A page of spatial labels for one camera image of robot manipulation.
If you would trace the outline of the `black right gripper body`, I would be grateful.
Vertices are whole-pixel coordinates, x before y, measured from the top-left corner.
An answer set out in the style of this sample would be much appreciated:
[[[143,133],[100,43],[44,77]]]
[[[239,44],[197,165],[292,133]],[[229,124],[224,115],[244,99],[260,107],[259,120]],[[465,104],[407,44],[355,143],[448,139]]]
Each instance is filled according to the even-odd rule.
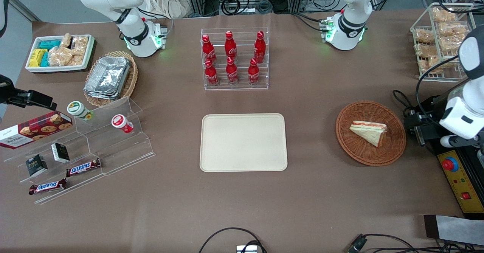
[[[10,99],[17,96],[13,82],[4,75],[0,75],[0,103],[10,104]]]

